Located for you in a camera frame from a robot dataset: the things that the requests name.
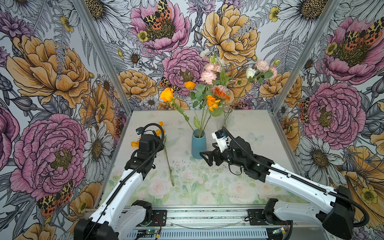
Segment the orange yellow ranunculus stem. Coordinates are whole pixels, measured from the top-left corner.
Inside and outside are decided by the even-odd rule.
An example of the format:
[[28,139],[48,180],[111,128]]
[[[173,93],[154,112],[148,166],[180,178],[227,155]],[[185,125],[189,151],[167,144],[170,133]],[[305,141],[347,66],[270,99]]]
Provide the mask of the orange yellow ranunculus stem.
[[169,161],[169,157],[168,157],[168,152],[167,152],[167,147],[166,147],[166,141],[167,141],[166,131],[163,129],[161,124],[155,124],[155,123],[147,124],[145,126],[145,128],[147,130],[147,132],[145,134],[151,134],[151,135],[157,135],[159,137],[164,137],[164,142],[163,142],[164,149],[163,150],[164,150],[164,153],[165,153],[165,156],[166,156],[166,160],[167,160],[170,181],[171,181],[172,186],[174,187],[175,186],[175,181],[174,181],[174,177],[173,177],[173,170],[172,170],[171,165],[170,165],[170,161]]

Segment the teal cylindrical vase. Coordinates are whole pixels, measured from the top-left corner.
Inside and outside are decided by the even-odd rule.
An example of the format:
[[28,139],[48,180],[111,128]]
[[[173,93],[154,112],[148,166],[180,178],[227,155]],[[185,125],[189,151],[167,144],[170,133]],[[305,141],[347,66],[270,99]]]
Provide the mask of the teal cylindrical vase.
[[199,129],[195,129],[192,135],[191,152],[192,157],[201,160],[200,152],[207,150],[206,134],[204,131],[200,132]]

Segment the clear glass vase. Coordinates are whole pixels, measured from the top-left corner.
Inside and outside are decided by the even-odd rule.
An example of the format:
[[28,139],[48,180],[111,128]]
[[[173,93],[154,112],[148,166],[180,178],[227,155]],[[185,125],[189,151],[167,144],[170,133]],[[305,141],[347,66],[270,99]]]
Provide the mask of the clear glass vase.
[[222,127],[226,128],[227,130],[231,130],[236,126],[236,118],[234,112],[234,110],[224,112],[224,121],[222,123]]

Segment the light pink peony stem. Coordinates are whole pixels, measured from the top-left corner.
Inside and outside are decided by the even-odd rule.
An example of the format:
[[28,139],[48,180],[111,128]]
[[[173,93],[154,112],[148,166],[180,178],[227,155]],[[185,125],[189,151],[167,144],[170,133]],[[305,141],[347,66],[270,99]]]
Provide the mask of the light pink peony stem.
[[217,85],[212,87],[213,98],[215,98],[215,104],[218,108],[213,108],[214,111],[221,110],[220,114],[224,116],[224,112],[228,112],[229,104],[231,103],[230,90],[223,85]]

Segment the small orange blossom stem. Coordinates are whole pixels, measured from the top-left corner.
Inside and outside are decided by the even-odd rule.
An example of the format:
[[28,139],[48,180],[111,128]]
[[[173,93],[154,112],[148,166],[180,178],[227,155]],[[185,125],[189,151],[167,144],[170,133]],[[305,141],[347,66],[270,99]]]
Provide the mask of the small orange blossom stem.
[[192,100],[193,126],[198,130],[196,138],[201,138],[208,124],[208,121],[219,112],[220,100],[214,97],[212,85],[196,84],[192,81],[184,83],[190,91]]

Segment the pink rosebud stem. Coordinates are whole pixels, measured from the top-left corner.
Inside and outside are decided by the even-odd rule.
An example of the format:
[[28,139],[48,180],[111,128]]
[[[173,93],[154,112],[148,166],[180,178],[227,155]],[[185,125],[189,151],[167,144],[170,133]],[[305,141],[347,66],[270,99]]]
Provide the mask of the pink rosebud stem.
[[250,110],[253,97],[247,97],[252,90],[253,81],[249,81],[246,77],[247,69],[244,67],[236,68],[230,65],[227,76],[230,77],[227,88],[230,99],[227,100],[228,113],[233,110]]

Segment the pink carnation flower stem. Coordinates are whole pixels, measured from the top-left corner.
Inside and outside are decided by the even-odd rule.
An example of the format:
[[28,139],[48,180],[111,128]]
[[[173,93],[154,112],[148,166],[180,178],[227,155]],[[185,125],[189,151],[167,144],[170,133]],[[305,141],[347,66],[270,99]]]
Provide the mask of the pink carnation flower stem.
[[245,71],[245,77],[238,78],[235,81],[235,85],[241,88],[240,93],[234,93],[234,102],[238,103],[240,99],[246,94],[248,87],[256,85],[259,88],[267,83],[267,80],[271,80],[278,74],[277,66],[280,65],[281,61],[276,59],[271,64],[266,61],[256,61],[251,67],[248,67]]

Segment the orange daisy flower stem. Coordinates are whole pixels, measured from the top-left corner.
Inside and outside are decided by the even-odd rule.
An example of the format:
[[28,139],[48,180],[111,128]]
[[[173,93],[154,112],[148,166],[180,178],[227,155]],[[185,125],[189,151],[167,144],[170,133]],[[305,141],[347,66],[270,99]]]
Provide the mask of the orange daisy flower stem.
[[226,86],[213,86],[211,92],[210,95],[206,94],[204,105],[206,112],[203,118],[203,131],[206,129],[211,118],[217,118],[224,114],[226,105],[231,100],[229,89]]

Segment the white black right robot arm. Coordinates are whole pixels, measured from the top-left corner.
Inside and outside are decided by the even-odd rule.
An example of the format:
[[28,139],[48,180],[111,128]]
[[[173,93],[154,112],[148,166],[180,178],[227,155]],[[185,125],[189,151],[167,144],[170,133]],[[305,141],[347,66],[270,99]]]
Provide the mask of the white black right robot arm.
[[241,137],[229,139],[223,136],[213,144],[214,150],[201,152],[200,156],[209,166],[227,163],[236,166],[251,179],[280,187],[307,201],[307,205],[294,205],[276,198],[269,199],[263,211],[248,214],[250,221],[261,221],[270,225],[294,222],[314,224],[343,240],[353,238],[353,229],[365,226],[368,212],[353,201],[349,189],[321,185],[256,155],[251,146]]

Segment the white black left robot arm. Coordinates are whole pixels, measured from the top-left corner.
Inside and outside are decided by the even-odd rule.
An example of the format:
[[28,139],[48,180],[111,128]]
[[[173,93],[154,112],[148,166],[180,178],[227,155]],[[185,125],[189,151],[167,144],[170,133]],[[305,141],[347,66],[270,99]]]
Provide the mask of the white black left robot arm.
[[164,149],[164,136],[143,134],[139,148],[126,163],[121,179],[100,207],[75,226],[75,240],[122,240],[137,225],[151,220],[152,204],[137,201],[131,210],[123,209],[134,191],[154,166],[156,154]]

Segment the green circuit board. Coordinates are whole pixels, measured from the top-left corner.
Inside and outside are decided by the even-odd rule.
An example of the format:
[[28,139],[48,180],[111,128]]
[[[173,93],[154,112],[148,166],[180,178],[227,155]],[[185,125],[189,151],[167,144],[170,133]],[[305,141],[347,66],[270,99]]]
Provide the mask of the green circuit board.
[[139,240],[140,238],[154,238],[157,240],[160,237],[161,230],[145,230],[139,231],[136,235],[135,240]]

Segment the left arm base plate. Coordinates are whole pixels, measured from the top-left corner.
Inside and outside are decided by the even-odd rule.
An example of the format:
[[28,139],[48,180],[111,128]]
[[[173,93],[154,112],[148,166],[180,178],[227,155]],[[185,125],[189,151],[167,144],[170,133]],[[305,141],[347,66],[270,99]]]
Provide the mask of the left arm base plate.
[[152,211],[152,219],[149,224],[151,227],[165,227],[167,223],[167,210],[153,210]]

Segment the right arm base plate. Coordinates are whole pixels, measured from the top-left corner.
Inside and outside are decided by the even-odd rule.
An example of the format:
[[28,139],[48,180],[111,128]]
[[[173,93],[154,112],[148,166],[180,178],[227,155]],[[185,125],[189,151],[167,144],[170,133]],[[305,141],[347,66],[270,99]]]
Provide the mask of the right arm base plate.
[[245,222],[251,226],[285,226],[288,223],[280,220],[273,212],[265,212],[264,209],[248,209]]

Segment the aluminium front rail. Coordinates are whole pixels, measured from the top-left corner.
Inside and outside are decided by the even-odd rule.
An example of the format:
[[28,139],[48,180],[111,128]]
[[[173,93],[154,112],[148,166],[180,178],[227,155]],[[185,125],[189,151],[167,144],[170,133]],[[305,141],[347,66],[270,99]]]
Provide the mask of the aluminium front rail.
[[226,228],[231,226],[250,226],[245,222],[248,209],[264,209],[273,212],[280,220],[293,222],[296,225],[322,226],[316,217],[320,209],[312,204],[286,203],[277,201],[265,206],[197,206],[153,208],[153,210],[167,210],[167,223],[165,227],[181,228]]

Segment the aluminium corner post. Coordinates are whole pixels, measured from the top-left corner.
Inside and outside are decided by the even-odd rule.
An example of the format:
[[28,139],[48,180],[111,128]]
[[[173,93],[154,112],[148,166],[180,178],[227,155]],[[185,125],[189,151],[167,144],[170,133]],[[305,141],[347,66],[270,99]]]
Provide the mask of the aluminium corner post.
[[80,15],[80,19],[82,23],[84,24],[87,34],[90,38],[93,39],[94,46],[96,51],[98,52],[98,55],[100,59],[103,62],[103,65],[108,73],[108,75],[111,78],[111,81],[117,91],[117,94],[125,108],[126,113],[128,116],[132,115],[133,108],[131,104],[129,103],[129,100],[126,96],[126,93],[122,87],[122,84],[120,83],[118,79],[118,74],[115,71],[115,68],[111,62],[111,59],[108,55],[108,52],[105,48],[105,45],[103,43],[103,40],[98,33],[98,28],[94,24],[94,21],[92,19],[92,16],[87,8],[87,5],[85,1],[74,1],[75,9],[78,11],[78,14]]
[[320,39],[326,27],[329,25],[329,22],[331,21],[331,17],[336,12],[340,2],[341,1],[339,0],[327,2],[318,23],[315,25],[314,31],[309,35],[308,41],[304,45],[303,50],[300,52],[299,58],[295,63],[288,80],[286,81],[285,85],[282,88],[281,93],[279,94],[279,96],[277,97],[273,105],[273,108],[272,108],[273,114],[277,113],[278,109],[280,108],[280,106],[288,96],[288,93],[290,92],[291,88],[296,82],[296,79],[298,78],[301,72],[301,69],[305,64],[305,61],[310,57],[312,50],[316,46],[316,43]]

